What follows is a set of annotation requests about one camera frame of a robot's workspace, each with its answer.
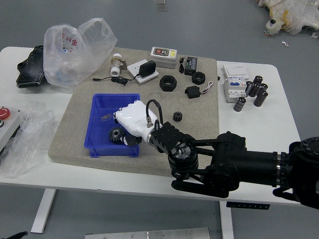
blue plastic bin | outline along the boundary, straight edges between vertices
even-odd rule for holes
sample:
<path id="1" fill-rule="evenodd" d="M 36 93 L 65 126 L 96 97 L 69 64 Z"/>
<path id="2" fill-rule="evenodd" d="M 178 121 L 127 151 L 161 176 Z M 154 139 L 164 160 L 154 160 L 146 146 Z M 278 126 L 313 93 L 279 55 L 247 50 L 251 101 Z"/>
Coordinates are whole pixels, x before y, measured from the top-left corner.
<path id="1" fill-rule="evenodd" d="M 102 155 L 137 157 L 139 155 L 139 145 L 115 144 L 109 139 L 109 131 L 113 127 L 121 126 L 114 122 L 113 113 L 140 98 L 139 94 L 95 94 L 93 96 L 84 141 L 84 147 L 90 150 L 90 157 L 97 158 Z"/>

gear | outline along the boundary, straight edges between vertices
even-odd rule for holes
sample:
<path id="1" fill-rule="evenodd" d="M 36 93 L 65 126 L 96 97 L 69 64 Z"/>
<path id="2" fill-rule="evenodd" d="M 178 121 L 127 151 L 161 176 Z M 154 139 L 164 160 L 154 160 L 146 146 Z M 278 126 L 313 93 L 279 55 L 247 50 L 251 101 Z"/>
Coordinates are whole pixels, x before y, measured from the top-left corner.
<path id="1" fill-rule="evenodd" d="M 125 136 L 125 131 L 122 127 L 114 127 L 109 132 L 109 139 L 114 143 L 120 143 L 121 137 Z"/>
<path id="2" fill-rule="evenodd" d="M 181 118 L 183 117 L 183 114 L 179 111 L 176 111 L 174 114 L 173 114 L 173 120 L 175 122 L 180 122 L 181 121 Z"/>

metal plate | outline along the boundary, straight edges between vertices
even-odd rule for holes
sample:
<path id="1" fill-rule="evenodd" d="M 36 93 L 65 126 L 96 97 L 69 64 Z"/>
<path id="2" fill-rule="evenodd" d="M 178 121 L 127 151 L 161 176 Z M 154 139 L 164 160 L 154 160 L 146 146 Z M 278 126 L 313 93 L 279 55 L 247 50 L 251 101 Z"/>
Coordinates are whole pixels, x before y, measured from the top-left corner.
<path id="1" fill-rule="evenodd" d="M 208 228 L 85 235 L 85 239 L 209 239 Z"/>

gray floor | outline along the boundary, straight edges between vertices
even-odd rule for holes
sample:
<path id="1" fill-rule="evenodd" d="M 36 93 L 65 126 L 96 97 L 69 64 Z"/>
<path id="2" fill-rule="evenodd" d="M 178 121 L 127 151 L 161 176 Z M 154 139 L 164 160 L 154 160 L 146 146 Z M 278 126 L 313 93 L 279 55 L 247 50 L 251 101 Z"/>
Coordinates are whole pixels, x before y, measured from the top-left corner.
<path id="1" fill-rule="evenodd" d="M 53 25 L 78 27 L 103 17 L 118 38 L 118 47 L 163 46 L 184 55 L 276 66 L 301 139 L 319 136 L 319 40 L 310 38 L 312 30 L 265 37 L 269 12 L 254 0 L 168 0 L 167 8 L 157 11 L 154 0 L 0 0 L 0 49 L 34 47 L 43 44 Z M 290 46 L 285 47 L 283 40 Z M 43 189 L 0 186 L 0 190 L 0 237 L 30 231 Z M 236 239 L 319 238 L 319 211 L 314 209 L 272 205 L 269 211 L 232 210 L 232 216 Z M 86 233 L 193 227 L 209 227 L 211 238 L 221 238 L 218 204 L 58 191 L 44 234 L 27 238 L 75 239 Z"/>

table leg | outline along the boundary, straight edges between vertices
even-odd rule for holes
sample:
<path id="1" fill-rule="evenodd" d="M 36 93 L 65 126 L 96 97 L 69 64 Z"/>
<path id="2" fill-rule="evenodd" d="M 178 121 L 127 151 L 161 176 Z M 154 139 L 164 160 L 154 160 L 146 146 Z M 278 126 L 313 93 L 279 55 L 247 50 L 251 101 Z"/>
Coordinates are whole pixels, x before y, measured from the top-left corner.
<path id="1" fill-rule="evenodd" d="M 48 218 L 50 208 L 54 199 L 55 191 L 56 189 L 48 188 L 44 190 L 44 194 L 31 229 L 32 233 L 43 233 L 45 223 Z"/>
<path id="2" fill-rule="evenodd" d="M 221 233 L 223 239 L 234 239 L 233 222 L 231 210 L 226 207 L 226 201 L 219 201 Z"/>

